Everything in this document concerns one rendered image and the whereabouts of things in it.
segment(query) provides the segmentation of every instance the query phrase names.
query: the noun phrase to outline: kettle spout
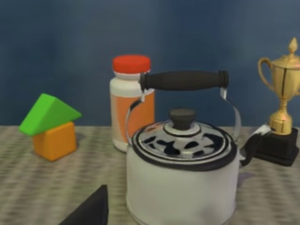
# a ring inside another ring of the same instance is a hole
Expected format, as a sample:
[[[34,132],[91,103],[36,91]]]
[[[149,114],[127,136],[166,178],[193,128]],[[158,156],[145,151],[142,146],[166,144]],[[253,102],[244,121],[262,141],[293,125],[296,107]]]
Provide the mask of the kettle spout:
[[[264,124],[252,133],[250,138],[240,149],[240,154],[242,157],[240,164],[242,166],[246,166],[250,163],[263,138],[270,134],[272,131],[273,129],[268,124]]]

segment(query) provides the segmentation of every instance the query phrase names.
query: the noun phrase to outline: trophy finial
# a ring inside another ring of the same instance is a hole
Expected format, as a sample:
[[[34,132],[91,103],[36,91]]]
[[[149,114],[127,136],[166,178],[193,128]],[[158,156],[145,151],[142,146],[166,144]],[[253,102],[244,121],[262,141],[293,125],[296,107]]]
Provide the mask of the trophy finial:
[[[291,40],[290,45],[289,45],[290,56],[293,56],[297,49],[298,49],[298,43],[297,43],[297,39],[294,37]]]

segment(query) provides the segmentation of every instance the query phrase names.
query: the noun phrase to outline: bottle label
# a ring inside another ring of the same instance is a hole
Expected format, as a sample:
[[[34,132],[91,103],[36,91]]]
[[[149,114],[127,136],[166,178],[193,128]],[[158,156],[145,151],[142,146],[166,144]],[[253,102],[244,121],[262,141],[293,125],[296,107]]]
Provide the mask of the bottle label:
[[[112,137],[127,143],[125,119],[130,105],[139,97],[118,97],[111,94]],[[140,128],[154,123],[154,92],[145,96],[145,101],[137,106],[128,121],[128,133],[132,135]]]

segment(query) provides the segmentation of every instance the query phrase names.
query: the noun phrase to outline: kettle lid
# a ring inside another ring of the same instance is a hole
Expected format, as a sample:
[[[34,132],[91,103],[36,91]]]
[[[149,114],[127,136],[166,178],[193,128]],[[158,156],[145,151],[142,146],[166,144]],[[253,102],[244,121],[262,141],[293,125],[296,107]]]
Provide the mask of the kettle lid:
[[[176,165],[234,159],[236,145],[230,135],[212,125],[196,122],[194,110],[172,109],[169,117],[168,121],[148,125],[136,132],[132,141],[138,155]]]
[[[286,69],[300,69],[300,57],[295,55],[298,49],[297,39],[294,37],[289,45],[289,55],[283,55],[278,60],[272,62],[276,67],[286,68]]]

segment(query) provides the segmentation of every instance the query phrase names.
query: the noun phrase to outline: trophy lid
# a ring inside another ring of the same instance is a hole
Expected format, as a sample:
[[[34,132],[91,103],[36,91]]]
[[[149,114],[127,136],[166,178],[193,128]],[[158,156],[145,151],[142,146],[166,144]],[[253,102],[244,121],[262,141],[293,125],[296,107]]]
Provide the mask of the trophy lid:
[[[300,57],[295,55],[295,51],[298,49],[297,39],[294,37],[289,45],[289,55],[283,55],[278,60],[272,62],[276,67],[286,69],[300,69]]]

